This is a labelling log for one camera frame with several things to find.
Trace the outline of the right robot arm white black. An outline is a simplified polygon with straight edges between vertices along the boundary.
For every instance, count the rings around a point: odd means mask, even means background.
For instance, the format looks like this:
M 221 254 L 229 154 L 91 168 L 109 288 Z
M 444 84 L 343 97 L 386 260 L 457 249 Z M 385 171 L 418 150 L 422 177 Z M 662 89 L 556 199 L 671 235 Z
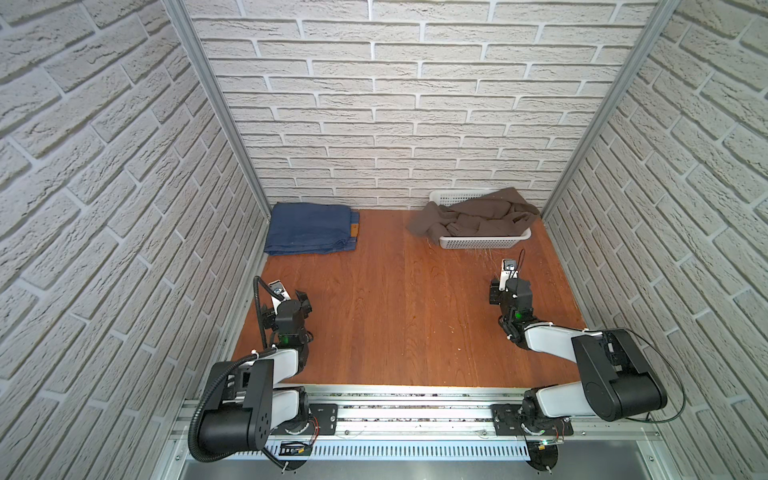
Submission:
M 538 319 L 528 281 L 494 279 L 489 303 L 500 308 L 499 326 L 517 347 L 576 365 L 579 380 L 533 388 L 523 395 L 517 418 L 533 434 L 562 433 L 572 417 L 612 422 L 667 406 L 656 372 L 625 329 L 579 330 Z

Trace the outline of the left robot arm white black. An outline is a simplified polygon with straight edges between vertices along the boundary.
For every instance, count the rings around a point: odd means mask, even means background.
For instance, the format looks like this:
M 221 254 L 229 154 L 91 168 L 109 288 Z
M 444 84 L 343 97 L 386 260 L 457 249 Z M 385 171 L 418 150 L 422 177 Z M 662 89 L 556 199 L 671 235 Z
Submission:
M 284 296 L 264 311 L 276 334 L 270 347 L 213 365 L 190 422 L 188 448 L 193 458 L 214 462 L 259 451 L 278 427 L 302 433 L 312 424 L 305 389 L 280 385 L 307 364 L 312 335 L 306 319 L 311 311 L 306 293 Z

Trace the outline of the blue denim jeans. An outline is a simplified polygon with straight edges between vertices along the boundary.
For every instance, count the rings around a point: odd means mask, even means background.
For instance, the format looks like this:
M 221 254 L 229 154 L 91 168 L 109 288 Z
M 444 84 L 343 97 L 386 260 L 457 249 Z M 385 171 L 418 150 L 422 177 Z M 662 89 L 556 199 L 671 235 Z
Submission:
M 344 205 L 277 203 L 265 243 L 270 256 L 331 254 L 356 249 L 360 213 Z

